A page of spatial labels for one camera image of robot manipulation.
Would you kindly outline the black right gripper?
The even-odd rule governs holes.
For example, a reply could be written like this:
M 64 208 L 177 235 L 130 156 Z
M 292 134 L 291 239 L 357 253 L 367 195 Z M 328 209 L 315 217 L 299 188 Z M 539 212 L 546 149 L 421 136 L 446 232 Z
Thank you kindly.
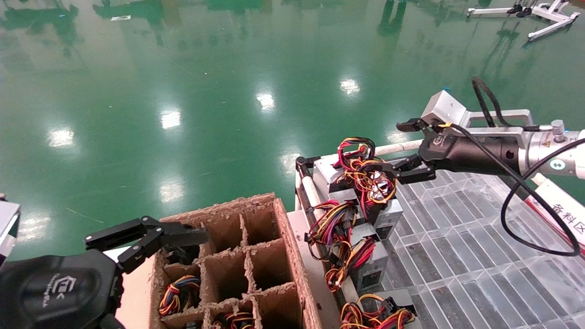
M 475 137 L 479 144 L 495 156 L 496 159 L 493 160 L 469 137 L 460 137 L 453 133 L 431 133 L 431 125 L 421 118 L 399 122 L 396 129 L 402 133 L 422 132 L 426 135 L 417 154 L 399 162 L 378 165 L 378 171 L 382 171 L 388 178 L 396 179 L 402 185 L 435 180 L 436 170 L 507 175 L 501 163 L 516 174 L 521 174 L 520 146 L 514 137 Z

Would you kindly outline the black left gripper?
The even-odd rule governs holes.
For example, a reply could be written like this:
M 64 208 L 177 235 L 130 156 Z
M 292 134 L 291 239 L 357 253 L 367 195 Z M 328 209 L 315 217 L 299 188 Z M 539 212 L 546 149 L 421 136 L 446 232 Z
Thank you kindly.
M 205 228 L 140 217 L 91 233 L 85 238 L 90 251 L 83 254 L 7 262 L 0 277 L 0 326 L 122 329 L 115 317 L 123 294 L 122 274 L 132 273 L 164 247 L 208 241 Z M 136 243 L 118 256 L 117 263 L 102 253 L 130 242 Z

